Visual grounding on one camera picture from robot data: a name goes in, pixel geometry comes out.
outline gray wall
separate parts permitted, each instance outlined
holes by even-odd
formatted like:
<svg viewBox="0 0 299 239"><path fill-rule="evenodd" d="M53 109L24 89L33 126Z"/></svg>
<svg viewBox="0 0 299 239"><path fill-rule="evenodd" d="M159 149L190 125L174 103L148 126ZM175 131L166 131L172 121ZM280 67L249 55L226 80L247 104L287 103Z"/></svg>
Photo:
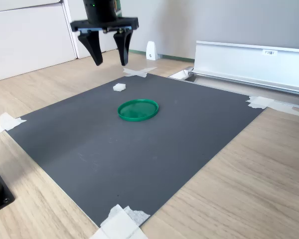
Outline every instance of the gray wall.
<svg viewBox="0 0 299 239"><path fill-rule="evenodd" d="M159 54L195 58L195 43L215 41L299 48L299 0L121 0L137 16L133 50L154 41Z"/></svg>

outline white label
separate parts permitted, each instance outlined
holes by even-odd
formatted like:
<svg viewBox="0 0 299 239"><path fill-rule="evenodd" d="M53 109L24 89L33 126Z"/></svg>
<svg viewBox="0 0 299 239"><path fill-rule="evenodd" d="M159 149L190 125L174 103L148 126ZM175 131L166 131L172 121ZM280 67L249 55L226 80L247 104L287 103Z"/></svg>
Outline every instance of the white label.
<svg viewBox="0 0 299 239"><path fill-rule="evenodd" d="M266 56L277 56L277 54L278 54L278 51L266 50L266 49L263 50L263 55L266 55Z"/></svg>

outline wooden floor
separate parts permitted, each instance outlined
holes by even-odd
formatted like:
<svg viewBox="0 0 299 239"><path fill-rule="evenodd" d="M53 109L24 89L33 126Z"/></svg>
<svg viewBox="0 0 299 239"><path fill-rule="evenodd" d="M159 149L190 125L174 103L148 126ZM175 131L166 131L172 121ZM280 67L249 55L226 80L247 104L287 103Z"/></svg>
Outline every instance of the wooden floor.
<svg viewBox="0 0 299 239"><path fill-rule="evenodd" d="M128 68L169 76L189 65L131 54ZM0 114L20 117L121 76L111 51L100 67L89 57L2 80ZM0 174L16 197L0 211L0 239L88 239L97 230L6 132ZM149 239L299 239L299 117L266 109L142 230Z"/></svg>

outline white wall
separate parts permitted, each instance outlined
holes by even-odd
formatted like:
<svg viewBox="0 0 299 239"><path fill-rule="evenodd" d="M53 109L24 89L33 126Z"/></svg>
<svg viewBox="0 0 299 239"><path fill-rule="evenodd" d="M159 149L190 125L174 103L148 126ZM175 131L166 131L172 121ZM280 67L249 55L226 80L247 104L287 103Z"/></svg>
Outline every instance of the white wall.
<svg viewBox="0 0 299 239"><path fill-rule="evenodd" d="M299 0L121 0L140 27L130 49L194 58L196 41L299 48Z"/></svg>
<svg viewBox="0 0 299 239"><path fill-rule="evenodd" d="M0 0L0 11L60 2L60 0Z"/></svg>
<svg viewBox="0 0 299 239"><path fill-rule="evenodd" d="M74 59L60 3L0 11L0 80Z"/></svg>

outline small white object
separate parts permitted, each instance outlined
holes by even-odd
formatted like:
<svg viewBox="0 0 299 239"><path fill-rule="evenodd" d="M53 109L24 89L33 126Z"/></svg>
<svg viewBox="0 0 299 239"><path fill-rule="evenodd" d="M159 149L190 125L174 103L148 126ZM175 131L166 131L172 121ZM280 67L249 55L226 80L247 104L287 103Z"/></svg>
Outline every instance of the small white object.
<svg viewBox="0 0 299 239"><path fill-rule="evenodd" d="M125 84L117 83L116 85L113 86L114 91L123 91L126 89Z"/></svg>
<svg viewBox="0 0 299 239"><path fill-rule="evenodd" d="M139 225L148 217L149 215L142 211L133 211L130 207L122 209L117 204L90 239L147 239Z"/></svg>
<svg viewBox="0 0 299 239"><path fill-rule="evenodd" d="M265 56L277 56L278 55L278 51L275 50L263 50L263 55Z"/></svg>
<svg viewBox="0 0 299 239"><path fill-rule="evenodd" d="M145 78L149 71L154 70L156 68L157 67L145 68L145 69L142 69L140 71L135 71L135 70L123 68L124 69L123 72L128 74L128 75L126 75L127 77L129 77L129 76L141 76L141 77Z"/></svg>
<svg viewBox="0 0 299 239"><path fill-rule="evenodd" d="M13 129L23 122L26 122L26 120L23 120L21 118L15 119L8 113L3 113L2 115L0 115L0 133L4 130Z"/></svg>
<svg viewBox="0 0 299 239"><path fill-rule="evenodd" d="M158 53L156 51L155 42L149 41L146 48L146 59L156 61L158 59Z"/></svg>

